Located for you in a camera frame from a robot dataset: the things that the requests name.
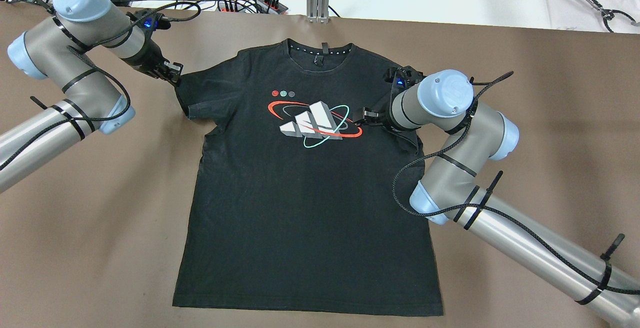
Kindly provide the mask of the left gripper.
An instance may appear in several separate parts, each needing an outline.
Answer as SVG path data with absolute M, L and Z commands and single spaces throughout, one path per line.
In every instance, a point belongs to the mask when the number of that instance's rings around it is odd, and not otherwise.
M 138 50 L 128 57 L 127 64 L 154 79 L 162 79 L 173 86 L 179 83 L 183 65 L 170 63 L 165 59 L 160 47 L 153 41 L 153 32 L 158 29 L 165 31 L 171 27 L 170 19 L 162 13 L 153 13 L 146 18 L 142 15 L 150 13 L 149 10 L 141 10 L 136 13 L 128 12 L 127 16 L 137 26 L 132 30 L 128 42 L 135 42 Z

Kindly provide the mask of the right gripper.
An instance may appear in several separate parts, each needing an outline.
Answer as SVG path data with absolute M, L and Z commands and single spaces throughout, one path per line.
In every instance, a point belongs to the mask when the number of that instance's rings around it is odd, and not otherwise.
M 409 120 L 407 123 L 399 123 L 393 113 L 393 102 L 398 95 L 406 92 L 412 86 L 425 79 L 423 72 L 414 68 L 388 68 L 382 75 L 382 79 L 390 84 L 388 98 L 382 98 L 377 103 L 379 110 L 368 107 L 363 108 L 363 124 L 365 126 L 384 126 L 387 130 L 417 130 L 420 125 Z

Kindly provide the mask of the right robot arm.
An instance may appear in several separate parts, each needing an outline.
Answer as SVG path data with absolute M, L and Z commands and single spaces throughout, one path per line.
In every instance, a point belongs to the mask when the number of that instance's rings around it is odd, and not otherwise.
M 425 76 L 412 67 L 391 68 L 384 79 L 390 97 L 379 111 L 361 108 L 354 122 L 410 132 L 433 124 L 448 134 L 402 205 L 407 213 L 443 225 L 452 221 L 518 262 L 579 305 L 619 327 L 638 327 L 639 282 L 611 264 L 623 234 L 594 255 L 549 230 L 494 195 L 499 171 L 485 188 L 476 177 L 487 161 L 506 158 L 519 142 L 518 127 L 480 102 L 482 93 L 512 75 L 478 85 L 457 70 Z

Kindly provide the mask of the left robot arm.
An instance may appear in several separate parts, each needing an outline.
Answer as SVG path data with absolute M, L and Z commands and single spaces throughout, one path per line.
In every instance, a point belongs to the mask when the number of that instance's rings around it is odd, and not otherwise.
M 87 57 L 91 49 L 106 47 L 137 72 L 173 86 L 183 70 L 151 38 L 162 27 L 155 11 L 126 15 L 111 0 L 52 2 L 53 15 L 16 38 L 7 55 L 27 76 L 51 79 L 65 98 L 2 134 L 2 191 L 92 132 L 108 135 L 135 117 L 124 87 Z

